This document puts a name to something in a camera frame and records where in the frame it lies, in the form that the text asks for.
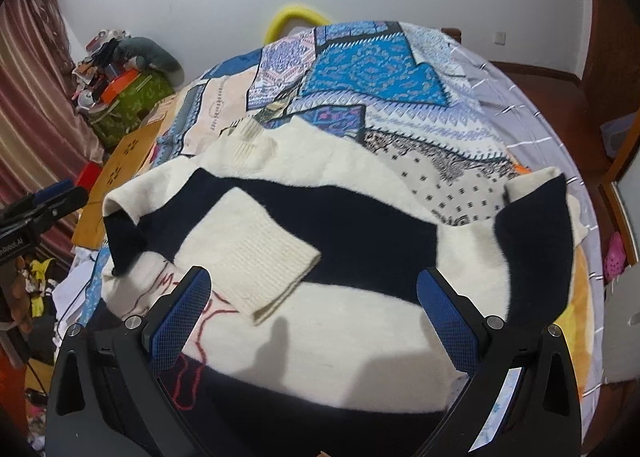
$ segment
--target sweater sleeve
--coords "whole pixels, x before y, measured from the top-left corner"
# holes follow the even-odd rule
[[[258,324],[319,259],[315,247],[281,228],[240,188],[232,188],[185,238],[175,265],[207,269],[213,289]]]

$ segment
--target ribbed cuff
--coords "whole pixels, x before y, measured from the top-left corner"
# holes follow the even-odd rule
[[[315,247],[264,217],[253,220],[247,238],[208,270],[213,289],[257,325],[289,296],[319,259]]]
[[[276,142],[263,135],[263,127],[249,117],[240,121],[230,135],[230,159],[233,166],[259,170],[275,154]]]

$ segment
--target wooden door frame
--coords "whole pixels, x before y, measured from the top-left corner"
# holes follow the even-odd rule
[[[626,134],[626,138],[618,151],[615,161],[609,171],[602,179],[601,191],[605,202],[608,204],[615,225],[622,235],[625,245],[626,259],[631,265],[639,262],[640,250],[638,240],[633,234],[625,206],[618,191],[618,181],[625,174],[631,162],[635,159],[640,150],[640,111],[636,114],[636,119]]]

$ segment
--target bed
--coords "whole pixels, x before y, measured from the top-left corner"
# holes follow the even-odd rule
[[[179,155],[202,153],[247,115],[269,129],[296,115],[359,142],[449,226],[494,217],[504,207],[509,180],[530,170],[559,167],[568,192],[580,203],[580,222],[587,231],[575,250],[572,295],[558,319],[574,361],[584,436],[602,375],[598,226],[564,145],[507,76],[440,31],[410,24],[366,21],[305,30],[225,61],[164,100],[152,118],[162,119],[156,146],[141,172]],[[135,309],[137,299],[133,309],[112,302],[110,313],[104,313],[105,299],[111,297],[102,289],[101,273],[109,258],[105,245],[81,317],[91,328],[145,310]],[[170,293],[183,274],[166,260],[158,260],[158,267],[149,275],[147,303]],[[197,387],[198,372],[181,358],[167,379],[180,411],[193,410],[195,402],[193,394],[192,404],[185,404],[181,381],[189,379]]]

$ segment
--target pink slipper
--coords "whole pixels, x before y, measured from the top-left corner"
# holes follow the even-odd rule
[[[622,236],[617,231],[611,237],[607,258],[604,259],[604,277],[608,282],[622,275],[626,265],[625,245]]]

